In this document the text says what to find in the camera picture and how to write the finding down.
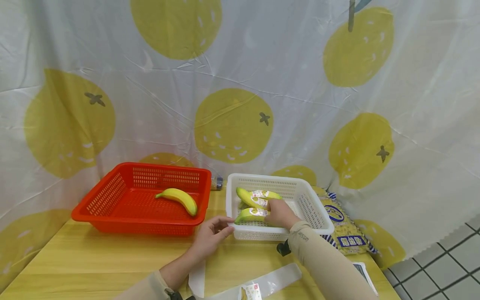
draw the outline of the basket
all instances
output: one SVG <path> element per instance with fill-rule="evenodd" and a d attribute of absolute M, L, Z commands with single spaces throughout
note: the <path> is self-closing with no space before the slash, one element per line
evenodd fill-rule
<path fill-rule="evenodd" d="M 227 181 L 227 216 L 236 218 L 240 198 L 236 188 L 241 187 L 248 191 L 268 190 L 282 196 L 293 212 L 302 220 L 307 221 L 319 235 L 330 235 L 334 226 L 320 199 L 308 182 L 303 179 L 238 174 L 234 173 Z M 242 225 L 232 224 L 235 228 L 234 236 L 238 240 L 286 240 L 288 231 L 284 228 L 270 227 L 264 222 L 244 222 Z"/>
<path fill-rule="evenodd" d="M 192 235 L 205 219 L 211 173 L 206 169 L 143 163 L 117 165 L 72 211 L 72 219 L 90 222 L 102 232 Z M 167 188 L 190 194 L 197 215 L 175 201 L 155 199 Z"/>

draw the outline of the floor tile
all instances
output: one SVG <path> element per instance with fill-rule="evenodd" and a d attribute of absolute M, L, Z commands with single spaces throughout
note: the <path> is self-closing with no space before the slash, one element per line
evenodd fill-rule
<path fill-rule="evenodd" d="M 478 300 L 480 285 L 471 277 L 467 277 L 445 291 L 451 300 Z"/>
<path fill-rule="evenodd" d="M 384 271 L 384 275 L 385 275 L 385 277 L 388 279 L 388 282 L 390 282 L 390 284 L 391 284 L 392 286 L 394 286 L 394 285 L 396 285 L 396 284 L 398 283 L 398 280 L 395 278 L 395 276 L 393 276 L 392 271 L 386 269 L 386 270 Z"/>
<path fill-rule="evenodd" d="M 467 273 L 450 255 L 444 255 L 439 260 L 425 268 L 425 271 L 440 288 L 445 288 Z"/>
<path fill-rule="evenodd" d="M 401 300 L 412 300 L 412 298 L 410 298 L 407 295 L 407 292 L 405 292 L 405 290 L 403 289 L 402 286 L 396 287 L 395 292 L 398 294 L 398 296 L 400 297 Z"/>
<path fill-rule="evenodd" d="M 475 274 L 473 274 L 473 277 L 480 281 L 480 271 L 477 271 Z"/>
<path fill-rule="evenodd" d="M 469 272 L 475 270 L 480 267 L 480 235 L 474 235 L 450 253 Z"/>
<path fill-rule="evenodd" d="M 447 300 L 447 298 L 442 293 L 439 293 L 431 298 L 428 298 L 428 300 Z"/>
<path fill-rule="evenodd" d="M 390 271 L 392 271 L 400 281 L 407 279 L 407 277 L 418 270 L 420 270 L 419 265 L 411 258 L 390 267 Z"/>
<path fill-rule="evenodd" d="M 403 284 L 403 287 L 407 290 L 413 300 L 422 300 L 438 291 L 437 286 L 423 271 L 407 280 Z"/>

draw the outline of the table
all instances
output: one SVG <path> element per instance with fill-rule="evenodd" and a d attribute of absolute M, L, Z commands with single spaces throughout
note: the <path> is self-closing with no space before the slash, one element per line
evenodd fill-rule
<path fill-rule="evenodd" d="M 211 192 L 207 218 L 225 215 L 225 189 Z M 0 300 L 109 300 L 155 269 L 180 256 L 192 238 L 105 234 L 89 223 L 69 220 L 0 295 Z M 211 296 L 284 265 L 299 262 L 281 257 L 278 242 L 227 238 L 206 262 L 205 295 Z M 368 254 L 350 255 L 364 262 L 381 300 L 400 300 Z M 324 299 L 305 268 L 303 277 L 269 300 Z M 191 295 L 186 282 L 182 296 Z"/>

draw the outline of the tiled floor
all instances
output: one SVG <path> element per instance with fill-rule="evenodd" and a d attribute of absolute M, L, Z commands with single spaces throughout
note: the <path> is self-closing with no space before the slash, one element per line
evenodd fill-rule
<path fill-rule="evenodd" d="M 385 276 L 402 300 L 479 300 L 479 230 L 480 215 Z"/>

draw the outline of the black strap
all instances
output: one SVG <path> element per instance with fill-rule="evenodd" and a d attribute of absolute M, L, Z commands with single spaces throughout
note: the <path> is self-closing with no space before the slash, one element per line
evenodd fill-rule
<path fill-rule="evenodd" d="M 282 256 L 286 256 L 292 253 L 292 251 L 290 250 L 290 246 L 288 245 L 288 240 L 286 240 L 284 243 L 279 243 L 276 246 L 276 250 Z"/>
<path fill-rule="evenodd" d="M 182 296 L 178 292 L 173 292 L 172 294 L 168 294 L 168 295 L 170 296 L 171 300 L 183 300 Z"/>

